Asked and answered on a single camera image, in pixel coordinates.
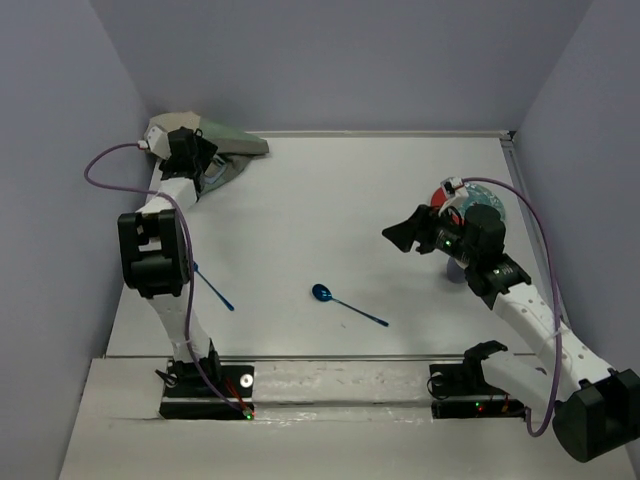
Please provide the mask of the patchwork cloth placemat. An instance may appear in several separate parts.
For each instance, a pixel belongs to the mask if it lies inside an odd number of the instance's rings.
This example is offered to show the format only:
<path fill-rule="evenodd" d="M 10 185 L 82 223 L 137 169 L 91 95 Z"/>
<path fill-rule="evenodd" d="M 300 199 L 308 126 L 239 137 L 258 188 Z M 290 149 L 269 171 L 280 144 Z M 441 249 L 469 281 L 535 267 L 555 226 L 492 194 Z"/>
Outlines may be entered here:
<path fill-rule="evenodd" d="M 203 190 L 195 190 L 197 196 L 205 195 L 231 182 L 244 172 L 252 160 L 270 153 L 266 140 L 240 129 L 216 123 L 193 111 L 170 112 L 152 117 L 143 138 L 153 126 L 158 126 L 167 133 L 181 127 L 200 129 L 204 138 L 218 147 L 212 163 L 205 171 Z"/>

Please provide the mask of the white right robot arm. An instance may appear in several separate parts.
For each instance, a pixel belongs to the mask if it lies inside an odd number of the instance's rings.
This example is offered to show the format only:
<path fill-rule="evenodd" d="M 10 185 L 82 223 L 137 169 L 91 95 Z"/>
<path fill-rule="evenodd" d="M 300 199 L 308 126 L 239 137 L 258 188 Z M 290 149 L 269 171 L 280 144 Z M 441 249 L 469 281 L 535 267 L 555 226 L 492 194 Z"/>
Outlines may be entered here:
<path fill-rule="evenodd" d="M 456 223 L 437 208 L 419 206 L 383 236 L 400 251 L 439 250 L 464 265 L 471 291 L 504 320 L 543 368 L 527 372 L 507 354 L 475 358 L 460 368 L 462 384 L 494 386 L 541 411 L 556 439 L 586 463 L 639 437 L 639 377 L 615 369 L 590 351 L 545 303 L 530 276 L 504 251 L 506 226 L 491 206 L 473 205 Z"/>

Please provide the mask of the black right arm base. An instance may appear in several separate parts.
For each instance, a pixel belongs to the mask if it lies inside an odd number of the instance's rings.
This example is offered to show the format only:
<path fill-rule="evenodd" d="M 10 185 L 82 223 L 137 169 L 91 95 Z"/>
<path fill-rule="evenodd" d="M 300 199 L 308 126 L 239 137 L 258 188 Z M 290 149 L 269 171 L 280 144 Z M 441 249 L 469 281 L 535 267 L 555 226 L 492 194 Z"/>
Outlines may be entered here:
<path fill-rule="evenodd" d="M 505 391 L 485 381 L 482 362 L 506 352 L 507 347 L 491 340 L 464 352 L 460 361 L 429 366 L 426 381 L 432 398 L 434 419 L 483 419 L 525 417 L 525 406 Z"/>

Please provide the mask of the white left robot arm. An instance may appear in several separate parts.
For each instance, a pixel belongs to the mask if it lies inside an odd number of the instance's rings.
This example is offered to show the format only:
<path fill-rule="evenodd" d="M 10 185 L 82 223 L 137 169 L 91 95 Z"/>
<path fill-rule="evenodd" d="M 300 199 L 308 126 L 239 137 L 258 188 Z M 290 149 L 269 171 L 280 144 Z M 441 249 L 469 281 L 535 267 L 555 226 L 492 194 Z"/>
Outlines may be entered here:
<path fill-rule="evenodd" d="M 117 221 L 123 276 L 160 319 L 172 347 L 170 375 L 175 382 L 209 395 L 219 388 L 222 370 L 193 306 L 194 259 L 184 211 L 198 201 L 217 147 L 201 130 L 187 127 L 168 133 L 154 127 L 144 145 L 155 153 L 161 141 L 168 157 L 160 162 L 157 191 L 143 207 Z"/>

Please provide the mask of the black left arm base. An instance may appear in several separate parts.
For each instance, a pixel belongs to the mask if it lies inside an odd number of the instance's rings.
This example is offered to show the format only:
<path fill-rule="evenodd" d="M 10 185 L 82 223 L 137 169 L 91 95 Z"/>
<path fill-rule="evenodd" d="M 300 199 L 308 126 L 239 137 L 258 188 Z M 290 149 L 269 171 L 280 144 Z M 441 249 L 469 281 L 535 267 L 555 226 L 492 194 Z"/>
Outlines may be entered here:
<path fill-rule="evenodd" d="M 221 380 L 210 380 L 216 394 L 194 370 L 177 375 L 170 361 L 164 370 L 155 370 L 163 382 L 159 416 L 165 420 L 250 421 L 255 418 L 252 400 L 255 367 L 250 364 L 227 364 L 221 367 Z"/>

